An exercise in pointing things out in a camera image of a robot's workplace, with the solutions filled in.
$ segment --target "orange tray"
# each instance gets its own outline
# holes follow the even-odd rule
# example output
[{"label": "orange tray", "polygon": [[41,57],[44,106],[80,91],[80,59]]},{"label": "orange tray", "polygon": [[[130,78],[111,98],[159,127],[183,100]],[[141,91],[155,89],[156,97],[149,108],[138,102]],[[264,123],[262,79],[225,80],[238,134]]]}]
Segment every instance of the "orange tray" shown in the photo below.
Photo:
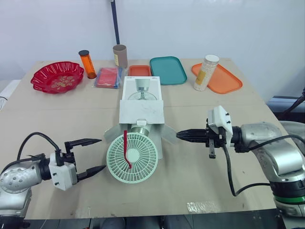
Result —
[{"label": "orange tray", "polygon": [[[202,63],[195,64],[192,67],[192,72],[195,76],[198,75],[199,70],[201,69]],[[230,73],[220,64],[217,65],[210,81],[208,87],[216,93],[227,94],[229,92],[236,91],[243,86],[241,82],[235,75]]]},{"label": "orange tray", "polygon": [[151,68],[148,65],[131,65],[128,76],[151,76]]}]

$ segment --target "orange bottle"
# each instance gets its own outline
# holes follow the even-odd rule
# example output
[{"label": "orange bottle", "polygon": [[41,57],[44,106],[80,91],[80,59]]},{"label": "orange bottle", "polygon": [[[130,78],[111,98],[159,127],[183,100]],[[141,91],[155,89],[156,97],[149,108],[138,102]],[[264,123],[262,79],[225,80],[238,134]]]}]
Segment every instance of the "orange bottle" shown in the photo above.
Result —
[{"label": "orange bottle", "polygon": [[81,56],[82,64],[85,67],[86,73],[88,75],[89,79],[96,78],[96,73],[93,67],[93,63],[91,61],[89,51],[88,50],[81,50],[78,52],[78,54]]}]

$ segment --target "green plastic tray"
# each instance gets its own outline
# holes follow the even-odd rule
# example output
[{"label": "green plastic tray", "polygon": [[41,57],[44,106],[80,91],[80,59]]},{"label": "green plastic tray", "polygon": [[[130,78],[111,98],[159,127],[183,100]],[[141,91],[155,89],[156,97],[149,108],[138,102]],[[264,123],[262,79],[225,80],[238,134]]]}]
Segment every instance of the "green plastic tray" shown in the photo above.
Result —
[{"label": "green plastic tray", "polygon": [[177,57],[152,58],[150,65],[152,75],[160,77],[161,85],[183,84],[187,79],[181,62]]}]

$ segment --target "green ring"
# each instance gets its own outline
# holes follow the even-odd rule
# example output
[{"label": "green ring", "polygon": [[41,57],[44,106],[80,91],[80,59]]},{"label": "green ring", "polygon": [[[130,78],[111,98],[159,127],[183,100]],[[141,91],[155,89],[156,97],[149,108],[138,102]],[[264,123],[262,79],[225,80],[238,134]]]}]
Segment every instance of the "green ring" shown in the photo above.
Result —
[{"label": "green ring", "polygon": [[293,198],[285,198],[285,197],[277,197],[274,196],[274,198],[282,203],[303,203],[305,202],[305,196],[302,197],[293,197]]}]

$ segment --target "red plastic bowl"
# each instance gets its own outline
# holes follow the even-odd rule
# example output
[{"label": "red plastic bowl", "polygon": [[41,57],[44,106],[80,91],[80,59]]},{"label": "red plastic bowl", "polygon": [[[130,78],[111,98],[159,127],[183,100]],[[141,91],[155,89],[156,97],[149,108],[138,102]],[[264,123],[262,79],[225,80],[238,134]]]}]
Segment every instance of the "red plastic bowl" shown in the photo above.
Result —
[{"label": "red plastic bowl", "polygon": [[84,69],[78,63],[51,63],[38,70],[31,79],[37,91],[56,94],[74,89],[83,78]]}]

